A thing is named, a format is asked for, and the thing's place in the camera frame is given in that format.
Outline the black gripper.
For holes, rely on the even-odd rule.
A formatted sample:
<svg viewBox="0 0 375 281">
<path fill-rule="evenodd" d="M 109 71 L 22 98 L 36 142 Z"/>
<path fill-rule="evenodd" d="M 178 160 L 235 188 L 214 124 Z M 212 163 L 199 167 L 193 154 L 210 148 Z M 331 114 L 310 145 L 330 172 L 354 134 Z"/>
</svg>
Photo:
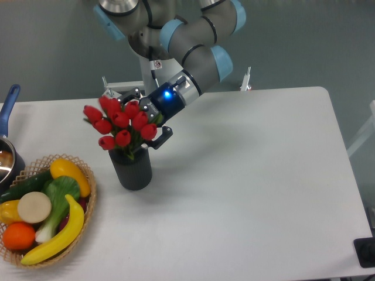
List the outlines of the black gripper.
<svg viewBox="0 0 375 281">
<path fill-rule="evenodd" d="M 141 109 L 147 107 L 146 114 L 149 117 L 149 121 L 156 123 L 156 125 L 145 125 L 141 129 L 141 137 L 144 140 L 141 144 L 141 149 L 159 149 L 173 135 L 173 130 L 170 127 L 162 125 L 185 108 L 183 99 L 173 89 L 171 83 L 162 84 L 146 97 L 143 97 L 142 90 L 135 87 L 128 91 L 120 92 L 120 96 L 116 99 L 122 105 L 132 100 L 139 101 Z M 158 132 L 157 126 L 162 126 L 162 133 L 153 140 Z"/>
</svg>

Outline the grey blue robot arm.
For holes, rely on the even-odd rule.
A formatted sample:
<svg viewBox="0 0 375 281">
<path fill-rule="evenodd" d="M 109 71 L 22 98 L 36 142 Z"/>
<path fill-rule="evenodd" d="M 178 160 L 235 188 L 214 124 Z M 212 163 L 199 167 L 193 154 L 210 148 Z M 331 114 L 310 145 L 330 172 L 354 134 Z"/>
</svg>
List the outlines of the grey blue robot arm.
<svg viewBox="0 0 375 281">
<path fill-rule="evenodd" d="M 138 56 L 142 81 L 111 83 L 122 102 L 140 101 L 150 118 L 160 117 L 162 135 L 144 146 L 159 148 L 171 135 L 166 122 L 233 69 L 220 42 L 240 30 L 246 12 L 239 1 L 200 1 L 201 17 L 187 22 L 176 1 L 99 1 L 93 11 L 115 40 L 127 39 Z"/>
</svg>

